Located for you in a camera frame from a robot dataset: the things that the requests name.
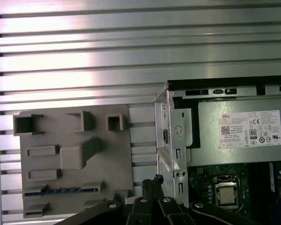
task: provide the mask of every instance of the gray plastic bracket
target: gray plastic bracket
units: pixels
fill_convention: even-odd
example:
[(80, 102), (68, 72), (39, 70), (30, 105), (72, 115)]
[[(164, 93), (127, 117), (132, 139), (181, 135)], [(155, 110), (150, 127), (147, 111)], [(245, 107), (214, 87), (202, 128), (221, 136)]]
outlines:
[(36, 114), (14, 115), (14, 136), (43, 134), (43, 131), (38, 131), (35, 126), (35, 120), (42, 116)]
[(93, 137), (76, 146), (62, 147), (60, 149), (60, 167), (62, 170), (81, 170), (99, 150), (99, 140)]
[(122, 131), (124, 130), (124, 120), (122, 114), (106, 116), (107, 131)]
[(44, 190), (48, 188), (48, 185), (41, 185), (41, 186), (34, 186), (34, 187), (28, 187), (25, 190), (23, 190), (24, 194), (29, 194), (29, 193), (41, 193)]
[(59, 153), (58, 145), (29, 147), (27, 156), (51, 156)]
[(44, 211), (48, 208), (49, 203), (29, 205), (24, 209), (25, 218), (37, 218), (44, 215)]
[(94, 121), (92, 121), (92, 116), (90, 112), (87, 111), (71, 112), (71, 113), (67, 113), (67, 115), (78, 117), (80, 120), (80, 127), (73, 130), (75, 133), (90, 131), (95, 126)]
[(61, 176), (58, 170), (34, 170), (28, 172), (28, 179), (31, 181), (57, 180)]
[(92, 182), (92, 183), (85, 183), (82, 185), (81, 189), (97, 189), (97, 193), (101, 193), (102, 191), (102, 184), (103, 182)]

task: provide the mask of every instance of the silver screw head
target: silver screw head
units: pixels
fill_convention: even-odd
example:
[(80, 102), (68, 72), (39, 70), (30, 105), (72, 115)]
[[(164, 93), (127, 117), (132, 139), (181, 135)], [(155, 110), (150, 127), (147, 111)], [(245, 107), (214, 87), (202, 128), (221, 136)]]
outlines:
[(109, 208), (116, 208), (117, 205), (116, 205), (116, 204), (110, 204), (108, 207), (109, 207)]
[(163, 201), (166, 202), (166, 203), (169, 203), (169, 202), (171, 202), (171, 199), (170, 198), (164, 198)]
[(204, 205), (203, 205), (202, 203), (196, 203), (196, 204), (195, 204), (195, 207), (197, 207), (197, 208), (203, 208)]

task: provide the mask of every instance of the white label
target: white label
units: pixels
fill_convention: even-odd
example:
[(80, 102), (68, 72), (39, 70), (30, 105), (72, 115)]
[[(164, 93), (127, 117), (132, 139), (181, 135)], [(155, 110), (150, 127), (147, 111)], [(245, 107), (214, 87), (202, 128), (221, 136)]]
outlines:
[(222, 114), (219, 126), (221, 149), (281, 145), (279, 110)]
[(275, 192), (275, 181), (274, 181), (274, 166), (272, 163), (269, 163), (270, 166), (270, 181), (271, 181), (271, 191)]

